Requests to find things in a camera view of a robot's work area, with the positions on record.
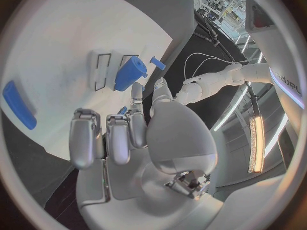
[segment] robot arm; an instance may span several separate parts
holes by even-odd
[[[187,79],[176,95],[175,100],[187,105],[215,95],[226,85],[242,85],[245,81],[272,83],[269,65],[267,63],[231,64],[217,73],[205,73]]]

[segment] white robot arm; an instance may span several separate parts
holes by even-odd
[[[194,103],[215,95],[226,85],[237,86],[247,82],[272,83],[267,63],[231,64],[217,73],[205,73],[187,79],[175,100],[183,105]]]

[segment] light strip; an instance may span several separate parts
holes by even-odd
[[[239,39],[241,38],[241,35],[239,35],[237,41],[235,42],[235,44],[237,44],[239,42]]]
[[[283,92],[285,92],[296,104],[298,104],[302,109],[305,109],[305,105],[304,103],[299,99],[297,98],[295,95],[293,95],[289,90],[287,90],[284,85],[280,82],[281,80],[278,80],[274,73],[272,72],[271,68],[270,69],[270,74],[271,74],[271,77],[272,79],[274,80],[274,82],[278,85],[278,87],[280,87]]]
[[[261,63],[262,57],[263,57],[263,54],[262,54],[262,52],[261,52],[261,53],[260,53],[260,56],[259,56],[259,59],[258,59],[258,64]]]
[[[222,127],[222,125],[227,121],[227,119],[233,114],[234,110],[237,108],[237,106],[240,104],[241,100],[243,99],[244,95],[247,93],[247,87],[243,90],[242,95],[239,97],[237,102],[232,106],[230,111],[226,114],[226,116],[221,120],[221,122],[213,129],[214,131],[217,131],[219,128]]]
[[[243,48],[243,50],[242,50],[242,53],[244,52],[244,50],[245,50],[245,48],[246,48],[246,46],[247,46],[247,43],[248,43],[248,41],[249,41],[250,38],[251,38],[251,36],[248,36],[248,38],[247,38],[247,40],[246,40],[246,43],[245,43],[245,45],[244,45],[244,48]]]
[[[273,138],[271,139],[270,143],[268,143],[267,147],[266,147],[266,151],[265,151],[265,157],[269,154],[269,152],[272,150],[272,148],[274,147],[274,145],[276,144],[279,134],[282,132],[283,128],[285,127],[286,123],[288,121],[288,116],[286,114],[284,114],[281,123],[279,124],[279,127],[276,131],[276,133],[274,134]]]
[[[265,133],[262,117],[250,118],[251,155],[248,172],[262,172],[264,166]]]

